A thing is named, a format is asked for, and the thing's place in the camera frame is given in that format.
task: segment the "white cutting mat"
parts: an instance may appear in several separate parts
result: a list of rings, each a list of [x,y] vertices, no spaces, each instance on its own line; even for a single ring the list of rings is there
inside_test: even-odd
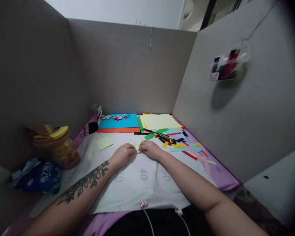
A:
[[[94,134],[89,135],[83,141],[78,148],[82,158],[80,164],[72,170],[62,172],[59,193],[54,197],[45,194],[30,213],[30,217],[36,217],[75,182],[109,159],[118,147],[124,143],[145,140],[144,135],[134,135],[133,133],[98,133],[95,139],[106,136],[109,136],[114,144],[102,151],[96,144],[93,145],[91,161],[87,160],[87,148],[92,143]],[[163,149],[163,143],[159,139],[153,138],[151,140]],[[206,174],[200,161],[196,161],[182,152],[171,152],[171,154],[216,186],[212,178]],[[190,205],[167,170],[144,153],[138,153],[134,154],[129,163],[120,168],[108,180],[89,214],[140,210],[140,203],[143,200],[147,201],[148,208],[172,208],[176,206],[182,209]]]

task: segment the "floral tattoo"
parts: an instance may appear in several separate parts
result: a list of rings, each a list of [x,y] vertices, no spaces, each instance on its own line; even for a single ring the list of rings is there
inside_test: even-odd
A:
[[[97,185],[97,179],[101,178],[101,175],[105,175],[105,171],[109,170],[107,166],[109,164],[109,161],[103,162],[100,166],[92,170],[90,173],[88,173],[86,176],[81,178],[78,182],[76,182],[74,185],[72,185],[67,191],[65,191],[61,196],[60,196],[60,201],[57,204],[60,205],[63,202],[66,202],[69,204],[70,201],[74,200],[74,195],[75,192],[78,192],[79,197],[83,193],[84,188],[88,188],[90,185],[90,188],[93,188],[94,186]]]

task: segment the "person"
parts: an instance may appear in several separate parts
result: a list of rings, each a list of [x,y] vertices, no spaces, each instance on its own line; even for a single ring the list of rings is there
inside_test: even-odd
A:
[[[161,150],[153,141],[144,140],[139,150],[159,161],[173,177],[194,210],[184,209],[190,220],[173,217],[173,209],[133,211],[115,223],[105,235],[266,235],[237,205],[193,169]],[[87,214],[107,180],[136,152],[131,144],[120,146],[113,156],[80,179],[51,203],[23,232],[24,236],[66,235]]]

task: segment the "light blue paper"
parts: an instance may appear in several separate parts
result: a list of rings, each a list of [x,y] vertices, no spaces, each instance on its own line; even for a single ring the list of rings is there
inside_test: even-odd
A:
[[[171,133],[181,133],[182,129],[168,129],[166,133],[171,134]]]
[[[123,114],[112,114],[113,116],[120,116]],[[130,117],[129,118],[123,118],[122,120],[114,120],[113,118],[110,119],[104,119],[99,124],[99,129],[103,128],[134,128],[139,127],[139,122],[137,118],[137,114],[127,114]]]
[[[186,142],[186,144],[188,144],[196,152],[201,152],[201,150],[202,150],[202,147],[197,147],[193,143]]]
[[[170,148],[170,151],[189,151],[188,148],[182,147],[182,148]]]

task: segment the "gray partition wall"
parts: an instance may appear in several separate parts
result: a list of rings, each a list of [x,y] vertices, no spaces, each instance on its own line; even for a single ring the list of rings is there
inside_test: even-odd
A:
[[[295,150],[295,26],[282,1],[249,39],[237,81],[210,81],[210,65],[272,3],[254,0],[198,32],[173,112],[242,182]]]
[[[195,32],[68,21],[93,103],[106,114],[172,113]]]
[[[25,163],[29,124],[75,136],[90,119],[86,87],[66,18],[44,0],[0,0],[0,165]]]

